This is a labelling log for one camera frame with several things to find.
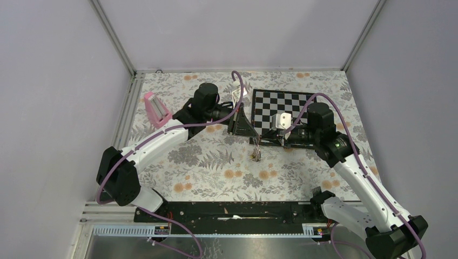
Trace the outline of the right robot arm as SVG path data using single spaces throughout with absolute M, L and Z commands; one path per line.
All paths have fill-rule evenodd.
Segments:
M 313 199 L 310 215 L 342 224 L 365 241 L 375 258 L 398 258 L 419 247 L 428 223 L 400 205 L 369 170 L 349 133 L 337 131 L 334 112 L 326 103 L 310 103 L 305 112 L 255 113 L 267 130 L 261 139 L 278 145 L 306 145 L 339 174 L 355 192 L 368 214 L 347 207 L 331 193 Z

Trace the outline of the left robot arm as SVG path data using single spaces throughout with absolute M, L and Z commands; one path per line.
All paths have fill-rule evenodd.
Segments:
M 257 132 L 244 113 L 243 97 L 247 95 L 244 85 L 232 94 L 232 101 L 220 103 L 218 87 L 202 83 L 163 127 L 130 146 L 107 148 L 96 177 L 99 184 L 97 202 L 100 205 L 115 202 L 119 206 L 140 206 L 147 209 L 146 213 L 153 221 L 164 220 L 168 210 L 163 204 L 164 199 L 140 184 L 139 172 L 174 146 L 214 124 L 226 125 L 232 135 L 256 137 Z

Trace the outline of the keyring with coloured keys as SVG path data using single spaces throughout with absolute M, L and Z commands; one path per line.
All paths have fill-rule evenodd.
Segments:
M 253 152 L 251 154 L 251 159 L 254 162 L 259 162 L 261 160 L 260 136 L 258 135 L 256 137 L 252 138 L 252 140 L 253 140 L 254 149 L 253 149 Z

